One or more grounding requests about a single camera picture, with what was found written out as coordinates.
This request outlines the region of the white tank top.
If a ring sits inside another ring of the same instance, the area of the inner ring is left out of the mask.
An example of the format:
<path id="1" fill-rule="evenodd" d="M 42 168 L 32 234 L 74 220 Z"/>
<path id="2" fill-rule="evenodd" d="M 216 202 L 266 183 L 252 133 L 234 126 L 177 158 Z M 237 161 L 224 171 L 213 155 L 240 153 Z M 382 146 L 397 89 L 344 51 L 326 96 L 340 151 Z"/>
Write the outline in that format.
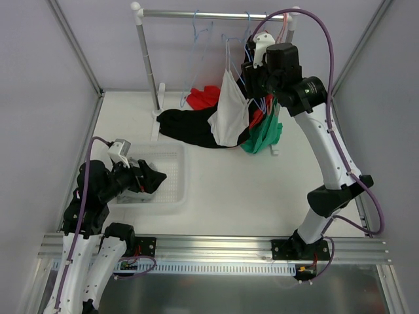
<path id="1" fill-rule="evenodd" d="M 231 70 L 225 69 L 217 110 L 208 118 L 218 145 L 233 147 L 238 144 L 239 136 L 249 126 L 248 107 Z"/>

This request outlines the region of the light blue wire hanger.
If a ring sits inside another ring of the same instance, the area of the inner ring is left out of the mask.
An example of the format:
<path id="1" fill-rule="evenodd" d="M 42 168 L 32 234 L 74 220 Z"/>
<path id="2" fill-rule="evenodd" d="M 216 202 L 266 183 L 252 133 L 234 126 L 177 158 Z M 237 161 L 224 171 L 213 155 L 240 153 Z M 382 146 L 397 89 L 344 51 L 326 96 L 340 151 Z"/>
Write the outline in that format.
<path id="1" fill-rule="evenodd" d="M 185 106 L 186 97 L 194 87 L 199 72 L 204 64 L 204 58 L 206 57 L 213 33 L 213 22 L 210 22 L 205 28 L 197 29 L 196 19 L 199 12 L 200 10 L 196 9 L 192 16 L 193 43 L 187 59 L 187 72 L 184 76 L 183 89 L 179 101 L 179 107 L 181 109 Z"/>

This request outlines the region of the grey tank top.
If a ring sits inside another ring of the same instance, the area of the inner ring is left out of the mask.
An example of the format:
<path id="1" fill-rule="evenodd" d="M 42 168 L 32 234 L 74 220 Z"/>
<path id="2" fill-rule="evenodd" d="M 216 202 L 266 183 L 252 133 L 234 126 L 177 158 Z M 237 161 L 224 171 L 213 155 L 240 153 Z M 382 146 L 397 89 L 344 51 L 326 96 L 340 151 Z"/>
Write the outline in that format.
<path id="1" fill-rule="evenodd" d="M 154 192 L 151 191 L 152 168 L 145 160 L 136 160 L 129 157 L 128 163 L 130 165 L 131 174 L 134 176 L 134 187 L 127 189 L 120 196 L 117 197 L 118 203 L 150 203 L 154 198 Z"/>

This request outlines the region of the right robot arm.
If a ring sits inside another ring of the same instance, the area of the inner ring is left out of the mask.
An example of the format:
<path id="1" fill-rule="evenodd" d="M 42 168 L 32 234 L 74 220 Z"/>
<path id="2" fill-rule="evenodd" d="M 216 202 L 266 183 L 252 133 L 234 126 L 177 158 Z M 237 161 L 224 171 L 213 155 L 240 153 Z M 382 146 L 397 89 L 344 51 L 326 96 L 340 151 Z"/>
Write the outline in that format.
<path id="1" fill-rule="evenodd" d="M 305 260 L 320 250 L 322 233 L 332 216 L 373 185 L 351 161 L 331 120 L 327 91 L 314 76 L 304 77 L 298 48 L 291 43 L 248 41 L 252 61 L 242 64 L 247 95 L 274 96 L 305 134 L 318 161 L 323 185 L 307 195 L 310 206 L 303 223 L 279 247 L 284 258 Z"/>

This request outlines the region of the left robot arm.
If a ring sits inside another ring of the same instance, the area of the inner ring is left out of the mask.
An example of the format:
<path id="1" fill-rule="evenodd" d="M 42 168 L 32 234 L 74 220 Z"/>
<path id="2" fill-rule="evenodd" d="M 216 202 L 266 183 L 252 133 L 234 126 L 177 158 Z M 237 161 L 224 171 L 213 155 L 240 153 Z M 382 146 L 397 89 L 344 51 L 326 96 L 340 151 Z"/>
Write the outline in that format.
<path id="1" fill-rule="evenodd" d="M 112 169 L 91 160 L 79 168 L 77 187 L 61 227 L 60 268 L 44 313 L 98 313 L 117 262 L 139 254 L 133 226 L 103 225 L 109 202 L 125 191 L 152 195 L 166 178 L 145 160 L 128 166 L 117 162 Z"/>

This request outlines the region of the black tank top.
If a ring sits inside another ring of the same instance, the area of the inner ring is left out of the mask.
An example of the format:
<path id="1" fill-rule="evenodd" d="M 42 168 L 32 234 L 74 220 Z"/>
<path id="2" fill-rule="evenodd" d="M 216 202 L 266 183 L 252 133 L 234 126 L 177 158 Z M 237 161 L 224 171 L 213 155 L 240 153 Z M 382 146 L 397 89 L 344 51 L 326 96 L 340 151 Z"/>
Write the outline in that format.
<path id="1" fill-rule="evenodd" d="M 244 75 L 242 73 L 242 70 L 238 70 L 238 73 L 240 76 L 236 80 L 236 83 L 242 93 L 242 95 L 247 98 L 247 92 L 245 87 L 245 79 Z M 248 120 L 249 120 L 249 126 L 245 128 L 245 130 L 239 135 L 238 138 L 238 145 L 244 144 L 249 138 L 250 138 L 250 131 L 255 128 L 259 123 L 259 118 L 261 115 L 261 111 L 259 110 L 256 102 L 254 100 L 251 100 L 248 107 Z"/>

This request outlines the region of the red tank top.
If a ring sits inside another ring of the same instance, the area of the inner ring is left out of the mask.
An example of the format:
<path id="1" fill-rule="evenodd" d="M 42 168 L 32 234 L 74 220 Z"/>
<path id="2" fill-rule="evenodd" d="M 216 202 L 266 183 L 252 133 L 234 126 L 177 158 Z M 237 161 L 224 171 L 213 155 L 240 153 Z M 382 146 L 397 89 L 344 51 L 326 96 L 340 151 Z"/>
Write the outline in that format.
<path id="1" fill-rule="evenodd" d="M 258 124 L 260 124 L 266 115 L 272 112 L 272 106 L 274 102 L 274 97 L 272 95 L 267 95 L 263 99 L 263 110 L 258 108 L 258 103 L 252 101 L 249 105 L 249 129 L 251 130 Z"/>

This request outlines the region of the blue hanger under black top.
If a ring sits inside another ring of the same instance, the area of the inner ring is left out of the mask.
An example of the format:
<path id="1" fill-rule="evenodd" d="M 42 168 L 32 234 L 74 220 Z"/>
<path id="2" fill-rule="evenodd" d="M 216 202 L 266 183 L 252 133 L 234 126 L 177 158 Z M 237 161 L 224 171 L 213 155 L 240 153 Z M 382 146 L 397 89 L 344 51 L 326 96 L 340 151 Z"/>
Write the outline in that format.
<path id="1" fill-rule="evenodd" d="M 242 46 L 243 46 L 244 54 L 245 54 L 244 62 L 251 62 L 253 61 L 253 56 L 252 56 L 251 50 L 247 46 L 247 40 L 251 36 L 251 30 L 250 30 L 251 16 L 248 11 L 245 11 L 245 14 L 247 15 L 247 26 L 246 26 L 246 30 L 244 31 L 244 36 L 242 39 Z"/>

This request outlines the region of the green tank top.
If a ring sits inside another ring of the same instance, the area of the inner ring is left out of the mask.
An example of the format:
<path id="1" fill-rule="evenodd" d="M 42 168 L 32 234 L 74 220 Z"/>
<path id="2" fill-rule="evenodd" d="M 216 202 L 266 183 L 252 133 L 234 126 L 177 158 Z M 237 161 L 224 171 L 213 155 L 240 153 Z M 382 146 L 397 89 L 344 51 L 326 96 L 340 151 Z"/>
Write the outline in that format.
<path id="1" fill-rule="evenodd" d="M 274 113 L 249 131 L 249 139 L 241 144 L 241 148 L 249 154 L 257 154 L 270 145 L 278 144 L 283 125 Z"/>

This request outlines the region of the white plastic perforated basket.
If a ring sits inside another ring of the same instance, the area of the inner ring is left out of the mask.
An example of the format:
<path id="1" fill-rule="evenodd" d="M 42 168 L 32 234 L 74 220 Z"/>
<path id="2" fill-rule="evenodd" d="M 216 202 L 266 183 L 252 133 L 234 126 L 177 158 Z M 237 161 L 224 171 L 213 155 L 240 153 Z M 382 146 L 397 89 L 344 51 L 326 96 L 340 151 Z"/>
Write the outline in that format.
<path id="1" fill-rule="evenodd" d="M 159 216 L 170 215 L 184 204 L 189 188 L 189 156 L 186 145 L 179 142 L 139 142 L 130 147 L 129 157 L 153 163 L 167 179 L 154 192 L 150 203 L 110 203 L 114 211 L 131 210 L 137 213 Z"/>

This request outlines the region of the red garment on table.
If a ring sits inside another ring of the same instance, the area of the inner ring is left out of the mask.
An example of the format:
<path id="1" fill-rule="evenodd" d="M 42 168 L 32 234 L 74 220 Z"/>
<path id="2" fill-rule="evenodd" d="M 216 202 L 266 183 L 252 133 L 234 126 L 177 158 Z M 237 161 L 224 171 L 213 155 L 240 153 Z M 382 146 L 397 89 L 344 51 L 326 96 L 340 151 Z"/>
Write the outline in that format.
<path id="1" fill-rule="evenodd" d="M 205 86 L 203 90 L 192 88 L 186 102 L 195 111 L 211 108 L 218 103 L 220 93 L 217 86 Z"/>

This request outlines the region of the black garment on table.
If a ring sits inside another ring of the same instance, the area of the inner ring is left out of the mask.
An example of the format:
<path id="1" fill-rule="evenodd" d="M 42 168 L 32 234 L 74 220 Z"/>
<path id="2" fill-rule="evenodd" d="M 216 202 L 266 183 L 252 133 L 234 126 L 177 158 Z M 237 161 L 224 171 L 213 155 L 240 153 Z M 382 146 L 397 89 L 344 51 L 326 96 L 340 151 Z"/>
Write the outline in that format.
<path id="1" fill-rule="evenodd" d="M 156 121 L 162 135 L 203 148 L 227 148 L 218 145 L 211 132 L 209 117 L 217 107 L 202 110 L 168 109 L 160 113 Z"/>

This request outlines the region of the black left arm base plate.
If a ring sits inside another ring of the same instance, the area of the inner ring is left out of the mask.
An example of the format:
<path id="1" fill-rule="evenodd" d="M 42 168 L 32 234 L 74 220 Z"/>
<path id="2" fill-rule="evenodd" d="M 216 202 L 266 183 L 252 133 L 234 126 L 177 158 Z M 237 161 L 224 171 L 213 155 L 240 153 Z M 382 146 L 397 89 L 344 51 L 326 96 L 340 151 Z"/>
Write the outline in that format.
<path id="1" fill-rule="evenodd" d="M 134 256 L 155 257 L 156 238 L 155 237 L 136 237 L 134 245 Z"/>

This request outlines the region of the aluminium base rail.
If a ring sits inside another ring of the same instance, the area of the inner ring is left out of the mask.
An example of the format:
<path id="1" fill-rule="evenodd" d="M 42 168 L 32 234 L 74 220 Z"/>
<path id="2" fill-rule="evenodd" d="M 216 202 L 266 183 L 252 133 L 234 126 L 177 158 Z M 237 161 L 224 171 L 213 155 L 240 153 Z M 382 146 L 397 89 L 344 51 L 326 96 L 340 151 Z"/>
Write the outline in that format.
<path id="1" fill-rule="evenodd" d="M 383 239 L 335 237 L 337 264 L 391 264 Z M 269 237 L 158 235 L 155 258 L 185 262 L 260 262 L 272 258 Z"/>

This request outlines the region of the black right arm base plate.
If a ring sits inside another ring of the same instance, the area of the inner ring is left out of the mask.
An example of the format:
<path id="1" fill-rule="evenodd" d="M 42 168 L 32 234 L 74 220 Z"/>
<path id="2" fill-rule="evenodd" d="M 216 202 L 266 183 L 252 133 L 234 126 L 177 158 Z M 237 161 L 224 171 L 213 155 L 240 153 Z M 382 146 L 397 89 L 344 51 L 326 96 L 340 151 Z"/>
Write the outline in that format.
<path id="1" fill-rule="evenodd" d="M 270 241 L 274 260 L 314 260 L 329 261 L 331 254 L 326 240 L 305 244 L 294 239 L 272 239 Z"/>

